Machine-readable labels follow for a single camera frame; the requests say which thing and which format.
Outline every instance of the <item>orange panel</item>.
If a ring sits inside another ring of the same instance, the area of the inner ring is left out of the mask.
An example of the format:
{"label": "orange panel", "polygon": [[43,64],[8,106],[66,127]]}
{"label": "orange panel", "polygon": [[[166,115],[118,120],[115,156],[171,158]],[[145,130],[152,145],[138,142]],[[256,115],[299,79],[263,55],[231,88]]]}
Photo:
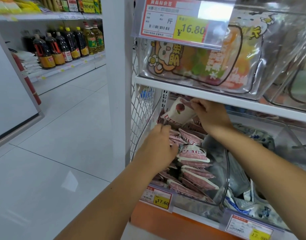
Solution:
{"label": "orange panel", "polygon": [[131,223],[167,240],[240,240],[211,226],[142,202],[136,205]]}

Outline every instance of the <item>forearm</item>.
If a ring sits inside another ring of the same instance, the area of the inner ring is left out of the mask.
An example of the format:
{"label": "forearm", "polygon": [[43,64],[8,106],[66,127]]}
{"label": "forearm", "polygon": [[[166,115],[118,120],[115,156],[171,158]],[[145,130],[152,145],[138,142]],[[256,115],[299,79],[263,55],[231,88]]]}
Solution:
{"label": "forearm", "polygon": [[140,162],[132,162],[55,239],[120,239],[153,177]]}
{"label": "forearm", "polygon": [[216,133],[299,239],[306,239],[306,172],[234,128]]}

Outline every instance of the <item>green label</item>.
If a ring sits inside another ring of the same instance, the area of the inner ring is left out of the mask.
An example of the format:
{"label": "green label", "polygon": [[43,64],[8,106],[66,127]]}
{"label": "green label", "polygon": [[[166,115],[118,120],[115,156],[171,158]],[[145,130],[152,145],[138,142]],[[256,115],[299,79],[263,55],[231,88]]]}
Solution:
{"label": "green label", "polygon": [[88,42],[90,48],[96,48],[97,47],[95,38],[87,38],[87,42]]}
{"label": "green label", "polygon": [[99,45],[103,45],[104,42],[103,42],[103,36],[99,36],[98,37],[98,41],[99,41]]}
{"label": "green label", "polygon": [[69,12],[68,2],[66,0],[61,0],[62,8],[64,12]]}

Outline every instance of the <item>barcode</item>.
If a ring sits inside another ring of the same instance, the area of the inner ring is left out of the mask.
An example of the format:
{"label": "barcode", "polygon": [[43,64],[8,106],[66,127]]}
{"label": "barcode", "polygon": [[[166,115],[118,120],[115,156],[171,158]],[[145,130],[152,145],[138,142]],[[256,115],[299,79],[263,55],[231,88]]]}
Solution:
{"label": "barcode", "polygon": [[157,28],[157,29],[162,29],[162,30],[170,30],[170,27],[165,27],[165,26],[159,26],[159,25],[149,25],[149,28]]}

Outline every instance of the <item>white post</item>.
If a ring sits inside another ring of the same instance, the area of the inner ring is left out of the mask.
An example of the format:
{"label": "white post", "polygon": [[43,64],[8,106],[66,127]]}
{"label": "white post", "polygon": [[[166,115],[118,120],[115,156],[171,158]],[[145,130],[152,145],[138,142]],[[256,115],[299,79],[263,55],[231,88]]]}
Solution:
{"label": "white post", "polygon": [[131,29],[134,0],[101,0],[101,4],[113,132],[113,160],[120,173],[130,162],[133,47]]}

